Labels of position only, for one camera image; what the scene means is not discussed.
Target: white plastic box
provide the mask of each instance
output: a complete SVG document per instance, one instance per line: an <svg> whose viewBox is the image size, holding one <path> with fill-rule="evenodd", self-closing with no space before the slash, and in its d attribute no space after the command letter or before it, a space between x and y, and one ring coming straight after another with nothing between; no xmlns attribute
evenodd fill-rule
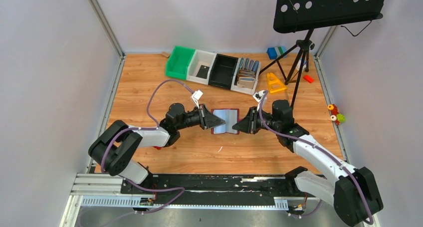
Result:
<svg viewBox="0 0 423 227"><path fill-rule="evenodd" d="M237 85L235 85L235 79L236 79L236 75L238 74L238 70L239 70L239 62L240 62L240 58L238 59L238 64L236 65L236 70L235 70L235 75L233 76L232 79L232 86L230 88L231 91L237 91L237 92L241 92L241 93L245 93L245 94L249 94L249 95L253 95L255 93L255 88L257 87L257 83L258 83L258 75L260 73L261 70L261 62L258 63L258 68L257 68L257 74L255 75L255 83L254 83L254 87L252 89L249 88L244 88L244 87L239 87Z"/></svg>
<svg viewBox="0 0 423 227"><path fill-rule="evenodd" d="M208 85L209 78L210 78L210 71L212 69L215 59L216 59L216 53L196 50L188 66L187 81L192 81L192 82ZM206 79L197 77L198 71L200 70L200 67L202 65L209 67L209 71L207 73Z"/></svg>

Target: black music stand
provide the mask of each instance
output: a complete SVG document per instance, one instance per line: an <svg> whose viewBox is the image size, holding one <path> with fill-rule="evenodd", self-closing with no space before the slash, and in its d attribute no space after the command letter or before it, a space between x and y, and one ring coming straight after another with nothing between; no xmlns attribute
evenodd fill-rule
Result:
<svg viewBox="0 0 423 227"><path fill-rule="evenodd" d="M297 40L293 47L263 68L259 74L276 62L285 79L285 84L296 83L291 101L291 107L294 108L304 60L306 60L306 71L309 71L309 54L310 50L314 48L314 43L310 40L313 30L320 27L381 19L383 4L384 0L277 0L273 29L279 33L303 30L308 30L308 32L304 40ZM300 50L288 76L285 76L279 60L297 47ZM300 58L301 64L297 80L293 81L291 80L292 74Z"/></svg>

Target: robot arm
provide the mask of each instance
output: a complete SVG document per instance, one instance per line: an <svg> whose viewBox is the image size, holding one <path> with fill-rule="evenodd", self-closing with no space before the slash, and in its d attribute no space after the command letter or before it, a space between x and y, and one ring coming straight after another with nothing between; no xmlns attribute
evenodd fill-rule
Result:
<svg viewBox="0 0 423 227"><path fill-rule="evenodd" d="M174 103L169 107L166 117L157 128L137 128L129 126L121 120L115 121L91 145L88 154L97 163L101 163L112 139L122 130L133 127L134 130L127 131L116 139L120 146L117 148L114 144L112 145L106 156L104 169L111 176L120 175L140 184L151 173L140 163L132 160L137 148L168 147L180 138L179 130L181 129L200 126L205 130L224 123L224 120L210 113L204 104L199 104L192 111L186 112L181 103Z"/></svg>
<svg viewBox="0 0 423 227"><path fill-rule="evenodd" d="M368 214L358 194L358 189L345 171L346 169L357 180L371 214L373 215L383 209L382 199L373 173L366 167L357 169L340 160L320 145L307 130L294 122L292 108L287 100L274 101L272 113L261 110L263 122L258 112L257 107L250 107L247 116L232 128L245 133L256 134L260 129L267 129L265 123L278 133L305 140L306 142L303 142L277 135L282 146L306 159L325 176L323 178L304 167L298 167L286 174L286 178L290 180L293 189L310 193L327 202L335 208L338 216L346 224L355 226L364 221Z"/></svg>

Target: tripod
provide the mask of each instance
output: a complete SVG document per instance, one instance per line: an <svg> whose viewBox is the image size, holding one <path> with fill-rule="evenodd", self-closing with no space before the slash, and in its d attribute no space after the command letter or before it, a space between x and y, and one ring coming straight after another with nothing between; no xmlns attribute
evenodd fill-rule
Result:
<svg viewBox="0 0 423 227"><path fill-rule="evenodd" d="M294 108L295 98L297 96L298 86L299 86L300 80L301 80L301 73L303 71L304 60L306 60L305 71L306 72L309 71L310 50L313 50L313 48L314 48L314 43L312 41L310 41L310 37L311 37L311 34L313 33L313 31L314 31L314 29L308 30L304 40L297 40L296 44L293 47L291 47L285 53L283 53L278 58L276 58L273 62L271 62L269 65L267 65L265 68L263 68L259 73L259 75L260 75L262 72L264 72L266 69L268 69L271 65L275 64L275 62L276 62L279 66L280 71L282 72L283 78L285 79L285 85L288 84L288 83L295 82L295 89L294 89L294 95L292 96L291 108ZM283 72L282 66L279 63L279 60L282 59L284 56L286 56L288 53L292 52L297 47L299 47L300 50L298 51L297 57L295 58L295 61L294 61L294 64L292 64L292 67L291 67L291 70L288 73L288 76L285 76L285 72ZM301 64L300 64L300 69L298 70L298 77L297 77L297 80L293 81L293 80L291 80L292 74L294 73L298 62L300 61L300 58L301 58Z"/></svg>

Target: green bin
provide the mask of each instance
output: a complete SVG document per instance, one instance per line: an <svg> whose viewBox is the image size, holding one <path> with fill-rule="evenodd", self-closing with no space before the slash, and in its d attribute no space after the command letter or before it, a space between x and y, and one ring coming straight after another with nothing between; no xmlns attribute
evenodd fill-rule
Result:
<svg viewBox="0 0 423 227"><path fill-rule="evenodd" d="M168 62L166 63L166 75L177 79L186 80L188 66L193 58L195 49L183 46L175 46Z"/></svg>

